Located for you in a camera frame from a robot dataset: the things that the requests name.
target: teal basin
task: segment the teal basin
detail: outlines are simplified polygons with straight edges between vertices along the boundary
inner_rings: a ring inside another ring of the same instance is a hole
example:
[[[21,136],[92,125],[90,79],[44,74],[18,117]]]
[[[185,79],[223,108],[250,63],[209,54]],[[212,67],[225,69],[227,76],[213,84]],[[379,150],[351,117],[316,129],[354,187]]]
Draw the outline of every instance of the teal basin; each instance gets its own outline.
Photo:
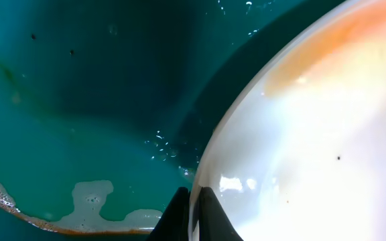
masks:
[[[0,240],[150,232],[239,92],[340,2],[0,0]]]

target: soap suds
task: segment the soap suds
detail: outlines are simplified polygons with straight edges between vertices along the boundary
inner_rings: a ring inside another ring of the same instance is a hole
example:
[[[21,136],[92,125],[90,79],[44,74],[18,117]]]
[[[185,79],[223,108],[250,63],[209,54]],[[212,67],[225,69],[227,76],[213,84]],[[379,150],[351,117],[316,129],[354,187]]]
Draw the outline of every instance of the soap suds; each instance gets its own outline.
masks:
[[[159,222],[162,213],[157,210],[135,210],[123,221],[108,221],[99,212],[107,195],[113,192],[110,181],[87,181],[75,185],[72,191],[74,211],[57,222],[29,217],[15,206],[14,199],[0,184],[0,208],[45,231],[71,235],[89,234],[148,234]]]

